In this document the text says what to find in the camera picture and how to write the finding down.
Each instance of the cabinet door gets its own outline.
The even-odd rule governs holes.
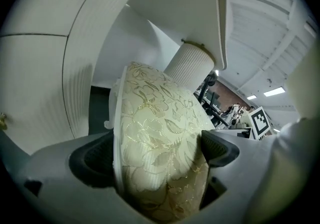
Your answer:
[[[12,35],[0,39],[0,112],[6,135],[27,154],[74,139],[62,87],[67,37]]]

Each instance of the white ceiling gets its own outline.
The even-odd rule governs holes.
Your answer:
[[[233,32],[220,76],[243,98],[256,95],[251,103],[263,106],[275,127],[294,122],[299,115],[287,93],[263,93],[284,86],[310,49],[318,32],[312,14],[303,0],[230,1]]]

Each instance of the gold trim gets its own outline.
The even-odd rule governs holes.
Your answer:
[[[205,47],[205,45],[202,43],[202,44],[199,44],[197,42],[194,42],[194,41],[185,41],[184,39],[181,39],[181,42],[183,42],[184,44],[188,44],[188,45],[192,45],[192,46],[195,46],[195,47],[198,47],[199,49],[201,49],[202,51],[204,51],[206,54],[209,55],[209,57],[212,59],[214,65],[216,65],[216,59],[215,57],[213,56],[213,54]]]

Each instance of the gold knob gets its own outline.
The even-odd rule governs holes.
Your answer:
[[[1,113],[0,116],[0,130],[7,130],[8,126],[6,125],[6,118],[7,116],[4,113]]]

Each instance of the gold floral embroidery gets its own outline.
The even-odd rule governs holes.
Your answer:
[[[208,171],[199,138],[201,130],[214,127],[192,93],[164,73],[132,62],[121,129],[125,187],[138,210],[162,223],[196,213]]]

